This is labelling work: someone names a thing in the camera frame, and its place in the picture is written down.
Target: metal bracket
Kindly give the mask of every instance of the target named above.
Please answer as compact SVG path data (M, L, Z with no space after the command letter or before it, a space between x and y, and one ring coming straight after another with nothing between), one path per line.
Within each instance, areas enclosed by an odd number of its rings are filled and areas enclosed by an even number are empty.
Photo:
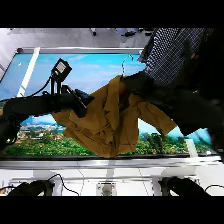
M96 185L97 196L117 196L115 183L98 183Z

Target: brown jacket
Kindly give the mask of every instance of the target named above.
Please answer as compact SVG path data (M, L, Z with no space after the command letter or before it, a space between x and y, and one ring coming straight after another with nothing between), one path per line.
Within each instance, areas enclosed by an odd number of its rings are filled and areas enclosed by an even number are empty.
M66 126L64 135L102 157L116 157L135 152L138 141L138 118L154 126L164 135L176 124L156 106L127 92L121 76L92 93L84 118L69 110L52 114L57 123Z

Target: brown shirt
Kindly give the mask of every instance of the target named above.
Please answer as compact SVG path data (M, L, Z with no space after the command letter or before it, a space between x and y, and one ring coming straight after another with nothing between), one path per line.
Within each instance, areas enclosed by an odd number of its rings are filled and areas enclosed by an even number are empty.
M95 99L88 105L84 118L78 118L71 110L52 114L57 123L67 127L64 131L66 137L106 158L135 152L138 118L164 135L176 127L165 113L139 96L127 94L122 99L127 89L120 77L91 94Z

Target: blue sky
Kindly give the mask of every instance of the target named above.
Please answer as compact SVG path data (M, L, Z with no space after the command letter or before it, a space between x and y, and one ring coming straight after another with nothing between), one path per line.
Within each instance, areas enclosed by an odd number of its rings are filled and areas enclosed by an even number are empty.
M36 92L45 84L51 74L51 69L59 58L68 61L72 67L72 71L64 81L64 84L69 85L72 89L80 89L90 94L108 84L115 76L122 74L121 65L127 56L128 54L40 54L25 95ZM145 67L144 64L137 61L139 55L132 56L134 58L133 61L131 57L126 58L124 75L132 75ZM0 83L0 99L17 95L31 57L32 54L17 54L14 57L2 83ZM35 124L47 121L49 123L54 122L51 115L33 119ZM153 126L140 119L139 130L140 132L148 132L150 134L157 132ZM209 139L209 135L205 130L200 129L198 133L206 140ZM171 131L169 135L183 136L178 127ZM189 137L197 139L195 134L189 135Z

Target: brown cloth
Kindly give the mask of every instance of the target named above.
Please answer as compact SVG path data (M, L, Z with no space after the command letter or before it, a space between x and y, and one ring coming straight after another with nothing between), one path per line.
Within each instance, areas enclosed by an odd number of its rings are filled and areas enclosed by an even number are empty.
M69 110L52 114L57 123L66 126L64 135L102 157L116 157L135 152L138 141L138 118L166 135L176 124L156 106L139 96L126 94L121 76L92 93L84 118Z

